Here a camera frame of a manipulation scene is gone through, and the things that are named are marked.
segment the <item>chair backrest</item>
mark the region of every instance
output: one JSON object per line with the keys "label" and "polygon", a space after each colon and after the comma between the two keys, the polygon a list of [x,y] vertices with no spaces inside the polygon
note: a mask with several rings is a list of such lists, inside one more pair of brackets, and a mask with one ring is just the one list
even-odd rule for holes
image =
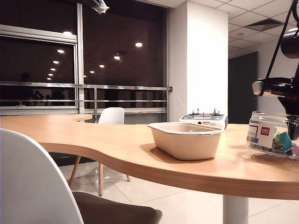
{"label": "chair backrest", "polygon": [[64,176],[30,137],[0,129],[2,224],[83,224]]}
{"label": "chair backrest", "polygon": [[109,107],[103,110],[99,124],[123,124],[125,110],[122,107]]}

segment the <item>dark door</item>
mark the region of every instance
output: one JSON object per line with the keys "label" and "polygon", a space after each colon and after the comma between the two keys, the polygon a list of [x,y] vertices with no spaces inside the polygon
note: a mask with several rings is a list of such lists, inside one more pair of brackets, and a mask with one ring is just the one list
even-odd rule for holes
{"label": "dark door", "polygon": [[251,84],[258,77],[258,52],[228,60],[228,120],[231,124],[248,124],[257,110],[257,96]]}

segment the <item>brown seat cushion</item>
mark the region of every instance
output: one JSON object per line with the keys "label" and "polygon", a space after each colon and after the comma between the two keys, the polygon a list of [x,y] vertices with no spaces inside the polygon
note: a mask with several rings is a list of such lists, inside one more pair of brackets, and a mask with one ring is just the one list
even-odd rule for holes
{"label": "brown seat cushion", "polygon": [[84,224],[157,224],[161,211],[73,192]]}

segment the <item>white chair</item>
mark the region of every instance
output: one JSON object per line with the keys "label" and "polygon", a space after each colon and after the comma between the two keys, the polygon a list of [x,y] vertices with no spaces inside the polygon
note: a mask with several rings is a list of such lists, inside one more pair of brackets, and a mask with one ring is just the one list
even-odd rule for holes
{"label": "white chair", "polygon": [[[103,110],[98,123],[99,124],[122,124],[125,117],[125,110],[122,107],[109,107]],[[75,162],[75,166],[71,173],[71,178],[69,181],[69,186],[71,186],[75,173],[77,171],[81,156],[78,156]],[[127,176],[128,182],[131,181],[129,175]],[[99,196],[103,196],[103,164],[99,162]]]}
{"label": "white chair", "polygon": [[1,224],[157,224],[162,213],[74,192],[46,150],[0,129]]}
{"label": "white chair", "polygon": [[69,186],[33,139],[0,130],[1,223],[83,224]]}

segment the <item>wooden chair leg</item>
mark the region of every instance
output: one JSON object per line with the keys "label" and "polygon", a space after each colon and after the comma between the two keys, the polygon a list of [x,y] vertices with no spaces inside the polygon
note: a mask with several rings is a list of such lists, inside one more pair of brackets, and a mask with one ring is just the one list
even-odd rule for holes
{"label": "wooden chair leg", "polygon": [[71,187],[71,184],[74,180],[74,177],[75,177],[75,174],[76,174],[76,171],[77,171],[77,168],[78,168],[78,165],[79,165],[79,162],[80,162],[80,159],[81,159],[81,156],[77,156],[77,159],[76,159],[76,162],[75,162],[75,165],[74,165],[74,168],[73,168],[73,171],[71,173],[71,178],[70,178],[70,181],[69,181],[69,186]]}
{"label": "wooden chair leg", "polygon": [[126,176],[127,176],[128,182],[130,182],[131,181],[131,177],[129,175],[126,175]]}
{"label": "wooden chair leg", "polygon": [[103,164],[99,162],[99,196],[103,196]]}

